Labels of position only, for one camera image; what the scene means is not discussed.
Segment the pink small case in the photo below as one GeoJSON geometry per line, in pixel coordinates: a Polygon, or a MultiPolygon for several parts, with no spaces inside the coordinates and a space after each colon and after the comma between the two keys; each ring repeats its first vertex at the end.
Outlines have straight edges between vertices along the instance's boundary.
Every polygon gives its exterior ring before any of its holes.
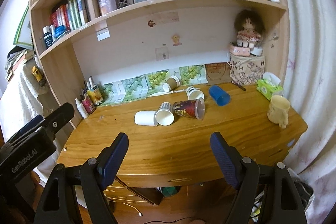
{"type": "Polygon", "coordinates": [[[250,51],[249,48],[239,47],[239,46],[235,46],[233,44],[230,45],[229,52],[230,52],[230,54],[232,54],[234,56],[242,56],[242,57],[248,57],[251,54],[251,51],[250,51]]]}

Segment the pink cosmetic tube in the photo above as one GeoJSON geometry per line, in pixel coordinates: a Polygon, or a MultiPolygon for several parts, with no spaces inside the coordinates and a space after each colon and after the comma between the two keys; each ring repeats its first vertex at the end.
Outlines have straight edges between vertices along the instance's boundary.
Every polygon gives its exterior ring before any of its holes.
{"type": "Polygon", "coordinates": [[[95,106],[90,97],[84,98],[81,100],[81,103],[89,115],[95,110],[95,106]]]}

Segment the brown paper cup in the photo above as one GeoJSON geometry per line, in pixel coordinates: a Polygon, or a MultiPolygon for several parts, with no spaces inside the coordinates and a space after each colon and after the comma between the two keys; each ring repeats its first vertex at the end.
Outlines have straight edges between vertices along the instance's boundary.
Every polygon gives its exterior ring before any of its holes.
{"type": "Polygon", "coordinates": [[[170,76],[162,85],[165,92],[170,92],[180,86],[180,80],[177,76],[170,76]]]}

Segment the white curtain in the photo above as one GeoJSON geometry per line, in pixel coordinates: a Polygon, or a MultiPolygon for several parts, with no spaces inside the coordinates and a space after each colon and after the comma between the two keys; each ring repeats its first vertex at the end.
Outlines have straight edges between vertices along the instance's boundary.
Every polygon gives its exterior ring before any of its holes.
{"type": "Polygon", "coordinates": [[[314,190],[306,217],[322,223],[335,205],[335,0],[288,0],[284,95],[307,123],[285,158],[314,190]]]}

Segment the white spray bottle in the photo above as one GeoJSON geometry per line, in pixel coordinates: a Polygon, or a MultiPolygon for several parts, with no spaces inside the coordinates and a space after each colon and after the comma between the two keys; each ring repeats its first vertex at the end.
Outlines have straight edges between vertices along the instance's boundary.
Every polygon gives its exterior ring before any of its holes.
{"type": "Polygon", "coordinates": [[[81,103],[81,101],[79,99],[75,98],[75,103],[76,103],[76,107],[77,107],[79,113],[81,114],[82,118],[83,119],[88,118],[89,114],[86,111],[84,105],[81,103]]]}

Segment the yellow lotion bottle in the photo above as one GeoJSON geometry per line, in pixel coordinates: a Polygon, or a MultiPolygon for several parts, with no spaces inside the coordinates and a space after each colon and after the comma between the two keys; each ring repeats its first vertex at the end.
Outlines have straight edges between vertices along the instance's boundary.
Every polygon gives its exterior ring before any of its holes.
{"type": "Polygon", "coordinates": [[[94,83],[93,78],[90,77],[88,82],[88,95],[90,96],[92,102],[99,106],[103,103],[103,97],[101,95],[100,89],[97,84],[94,83]]]}

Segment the black striped paper cup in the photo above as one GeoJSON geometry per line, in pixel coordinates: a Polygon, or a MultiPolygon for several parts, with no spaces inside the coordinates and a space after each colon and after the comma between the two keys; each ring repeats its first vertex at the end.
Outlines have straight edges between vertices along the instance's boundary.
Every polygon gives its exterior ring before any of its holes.
{"type": "Polygon", "coordinates": [[[197,99],[200,99],[200,98],[204,98],[204,93],[195,88],[194,86],[189,86],[187,89],[186,89],[186,94],[187,94],[187,98],[188,100],[197,100],[197,99]]]}

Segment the white paper cup lying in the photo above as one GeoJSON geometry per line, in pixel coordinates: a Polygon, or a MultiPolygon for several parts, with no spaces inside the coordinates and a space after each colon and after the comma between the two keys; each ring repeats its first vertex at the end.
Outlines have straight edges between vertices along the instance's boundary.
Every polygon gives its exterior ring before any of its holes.
{"type": "Polygon", "coordinates": [[[140,126],[157,126],[158,122],[155,115],[157,111],[138,111],[134,116],[134,122],[140,126]]]}

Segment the wooden bookshelf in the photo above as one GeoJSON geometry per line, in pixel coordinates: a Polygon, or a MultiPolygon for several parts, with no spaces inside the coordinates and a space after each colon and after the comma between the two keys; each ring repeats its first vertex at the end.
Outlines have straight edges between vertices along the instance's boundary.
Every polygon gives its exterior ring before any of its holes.
{"type": "Polygon", "coordinates": [[[89,21],[47,47],[43,28],[68,0],[30,0],[34,46],[56,102],[74,103],[89,77],[107,84],[186,65],[222,63],[245,9],[264,22],[265,69],[285,77],[287,0],[147,0],[101,14],[87,0],[89,21]]]}

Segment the dark blue bottle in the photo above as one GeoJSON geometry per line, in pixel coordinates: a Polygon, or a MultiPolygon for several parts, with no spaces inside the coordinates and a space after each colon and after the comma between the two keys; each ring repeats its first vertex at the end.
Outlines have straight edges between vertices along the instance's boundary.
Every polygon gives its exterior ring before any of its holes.
{"type": "Polygon", "coordinates": [[[45,42],[46,48],[52,46],[54,40],[49,26],[43,27],[43,40],[45,42]]]}

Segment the green tissue pack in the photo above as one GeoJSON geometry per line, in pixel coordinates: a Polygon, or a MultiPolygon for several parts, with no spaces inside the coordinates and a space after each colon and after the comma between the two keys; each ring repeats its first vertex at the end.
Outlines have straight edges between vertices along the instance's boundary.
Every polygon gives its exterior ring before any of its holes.
{"type": "Polygon", "coordinates": [[[262,75],[262,78],[257,81],[256,89],[268,100],[274,95],[282,96],[284,93],[284,89],[281,86],[281,80],[270,72],[265,72],[262,75]]]}

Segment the patterned storage box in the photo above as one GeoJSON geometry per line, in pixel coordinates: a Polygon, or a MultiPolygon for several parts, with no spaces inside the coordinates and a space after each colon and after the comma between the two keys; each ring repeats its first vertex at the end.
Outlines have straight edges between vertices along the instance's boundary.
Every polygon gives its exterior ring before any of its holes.
{"type": "Polygon", "coordinates": [[[241,86],[256,84],[265,72],[264,56],[230,56],[230,77],[241,86]]]}

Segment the patterned white paper cup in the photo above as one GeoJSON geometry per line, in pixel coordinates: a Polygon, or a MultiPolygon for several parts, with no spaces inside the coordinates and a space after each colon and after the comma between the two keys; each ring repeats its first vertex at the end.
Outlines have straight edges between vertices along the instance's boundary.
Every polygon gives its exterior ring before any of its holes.
{"type": "Polygon", "coordinates": [[[156,121],[161,126],[169,126],[174,122],[173,106],[169,102],[163,102],[155,114],[156,121]]]}

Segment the blue plastic cup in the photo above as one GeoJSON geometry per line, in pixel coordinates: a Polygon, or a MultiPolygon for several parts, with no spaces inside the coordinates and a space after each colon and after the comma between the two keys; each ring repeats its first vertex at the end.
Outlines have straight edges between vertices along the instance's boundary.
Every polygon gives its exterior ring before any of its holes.
{"type": "Polygon", "coordinates": [[[227,105],[231,99],[230,95],[217,85],[209,88],[209,94],[218,106],[227,105]]]}

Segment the red graphic plastic cup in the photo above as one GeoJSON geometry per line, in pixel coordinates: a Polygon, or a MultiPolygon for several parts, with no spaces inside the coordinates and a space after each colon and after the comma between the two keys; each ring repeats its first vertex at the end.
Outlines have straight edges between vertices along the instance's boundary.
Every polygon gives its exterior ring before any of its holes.
{"type": "Polygon", "coordinates": [[[205,115],[205,102],[203,98],[196,100],[186,100],[173,104],[175,115],[186,118],[202,120],[205,115]]]}

